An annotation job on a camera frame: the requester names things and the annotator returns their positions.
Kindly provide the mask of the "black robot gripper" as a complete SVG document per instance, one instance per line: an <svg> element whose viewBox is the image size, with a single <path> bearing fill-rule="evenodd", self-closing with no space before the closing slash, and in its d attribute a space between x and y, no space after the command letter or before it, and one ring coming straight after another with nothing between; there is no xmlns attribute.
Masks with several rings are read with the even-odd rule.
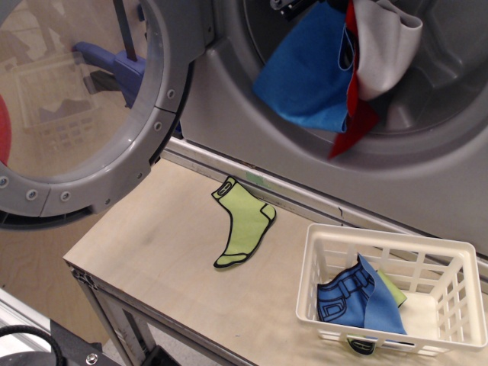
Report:
<svg viewBox="0 0 488 366"><path fill-rule="evenodd" d="M270 0L269 5L285 20L293 20L306 13L317 2L323 2L323 0Z"/></svg>

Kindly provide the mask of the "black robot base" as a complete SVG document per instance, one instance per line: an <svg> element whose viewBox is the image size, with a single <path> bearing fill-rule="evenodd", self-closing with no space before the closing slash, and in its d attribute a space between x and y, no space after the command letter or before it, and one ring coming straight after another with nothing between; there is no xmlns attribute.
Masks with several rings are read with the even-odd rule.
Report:
<svg viewBox="0 0 488 366"><path fill-rule="evenodd" d="M44 340L50 351L25 351L12 353L1 357L1 365L102 365L102 358L92 352L84 361L63 354L59 343L48 332L28 325L9 325L1 328L1 337L17 334L28 334Z"/></svg>

